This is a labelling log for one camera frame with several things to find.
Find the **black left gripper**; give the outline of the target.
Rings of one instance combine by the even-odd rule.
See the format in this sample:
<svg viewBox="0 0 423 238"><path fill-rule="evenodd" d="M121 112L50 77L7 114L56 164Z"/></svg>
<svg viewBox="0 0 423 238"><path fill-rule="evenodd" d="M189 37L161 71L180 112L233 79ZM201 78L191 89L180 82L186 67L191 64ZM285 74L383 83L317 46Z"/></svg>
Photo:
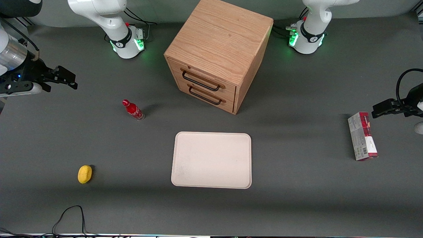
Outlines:
<svg viewBox="0 0 423 238"><path fill-rule="evenodd" d="M383 115L390 115L390 114L404 114L405 117L409 116L417 116L423 117L422 109L418 107L420 103L422 103L423 98L423 84L419 84L413 87L409 92L408 95L401 99L403 106L401 106L400 101L396 99L386 99L382 101L380 104L374 105L372 111L373 119L379 118Z"/></svg>

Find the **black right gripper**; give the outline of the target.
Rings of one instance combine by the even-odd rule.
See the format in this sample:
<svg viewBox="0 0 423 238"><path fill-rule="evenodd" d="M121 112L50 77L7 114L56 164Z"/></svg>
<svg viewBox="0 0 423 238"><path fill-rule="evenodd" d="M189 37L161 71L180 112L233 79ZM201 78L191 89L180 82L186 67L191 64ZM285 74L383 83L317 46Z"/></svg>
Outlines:
<svg viewBox="0 0 423 238"><path fill-rule="evenodd" d="M65 84L77 90L78 84L75 82L75 74L63 66L51 69L44 61L38 59L32 61L26 59L20 66L13 70L6 71L1 75L1 93L29 93L31 90L44 90L51 92L51 86L46 82Z"/></svg>

